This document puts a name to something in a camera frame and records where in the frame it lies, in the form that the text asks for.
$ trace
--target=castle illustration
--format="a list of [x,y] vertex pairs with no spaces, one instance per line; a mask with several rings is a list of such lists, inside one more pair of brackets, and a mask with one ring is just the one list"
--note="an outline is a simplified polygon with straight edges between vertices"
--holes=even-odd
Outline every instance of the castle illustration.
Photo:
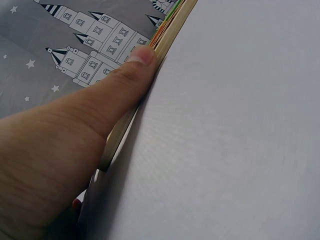
[[149,0],[153,7],[161,13],[168,15],[175,7],[176,3],[171,0]]
[[[46,48],[56,69],[73,78],[73,82],[82,87],[100,81],[123,64],[137,46],[147,45],[150,42],[150,39],[105,13],[89,11],[91,15],[89,16],[64,5],[41,4],[40,0],[34,2],[40,4],[55,19],[76,30],[78,33],[74,33],[75,37],[93,49],[87,54],[71,46],[58,49]],[[175,4],[171,0],[151,2],[155,9],[164,14],[169,13]],[[156,28],[163,22],[159,17],[150,15],[147,17]]]

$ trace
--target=book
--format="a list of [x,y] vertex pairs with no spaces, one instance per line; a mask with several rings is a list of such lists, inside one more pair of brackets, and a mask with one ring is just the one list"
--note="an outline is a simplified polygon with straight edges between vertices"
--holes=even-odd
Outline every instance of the book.
[[82,239],[319,239],[320,4],[199,0]]
[[[196,0],[0,2],[0,118],[89,87],[142,45],[161,64]],[[108,168],[138,106],[115,125]]]

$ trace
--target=gray fabric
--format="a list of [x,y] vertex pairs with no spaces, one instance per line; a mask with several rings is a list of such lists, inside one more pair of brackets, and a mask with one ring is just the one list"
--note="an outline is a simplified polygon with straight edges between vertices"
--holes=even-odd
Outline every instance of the gray fabric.
[[[105,13],[149,39],[156,27],[146,15],[165,17],[149,0],[41,0],[39,3],[61,4],[90,17],[88,11]],[[93,49],[81,44],[73,34],[79,32],[54,18],[40,4],[32,0],[0,1],[0,118],[82,88],[72,77],[56,69],[46,48],[71,46],[86,54]],[[26,65],[30,61],[34,61],[34,67]]]

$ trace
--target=white page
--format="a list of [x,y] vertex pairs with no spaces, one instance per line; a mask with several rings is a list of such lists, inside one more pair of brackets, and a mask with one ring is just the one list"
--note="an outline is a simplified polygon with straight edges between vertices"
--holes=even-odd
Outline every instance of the white page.
[[92,185],[82,237],[318,239],[319,13],[315,0],[199,0]]

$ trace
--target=book page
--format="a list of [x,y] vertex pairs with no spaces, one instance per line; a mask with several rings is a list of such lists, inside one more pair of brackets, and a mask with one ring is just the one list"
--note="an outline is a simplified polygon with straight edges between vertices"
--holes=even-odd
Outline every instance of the book page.
[[175,0],[0,1],[0,118],[86,88],[148,45]]
[[83,239],[319,239],[319,16],[317,0],[199,0],[94,179]]

